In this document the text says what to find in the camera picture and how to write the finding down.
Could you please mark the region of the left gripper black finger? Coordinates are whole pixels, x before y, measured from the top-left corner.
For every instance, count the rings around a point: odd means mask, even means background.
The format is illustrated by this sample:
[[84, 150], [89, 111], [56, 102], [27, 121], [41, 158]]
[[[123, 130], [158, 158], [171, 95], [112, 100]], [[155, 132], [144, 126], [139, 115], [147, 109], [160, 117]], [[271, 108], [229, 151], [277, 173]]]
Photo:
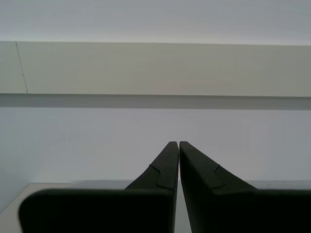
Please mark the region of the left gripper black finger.
[[125, 189], [44, 189], [22, 201], [24, 233], [172, 233], [179, 148], [170, 142]]
[[308, 233], [309, 190], [257, 189], [186, 141], [180, 176], [194, 233]]

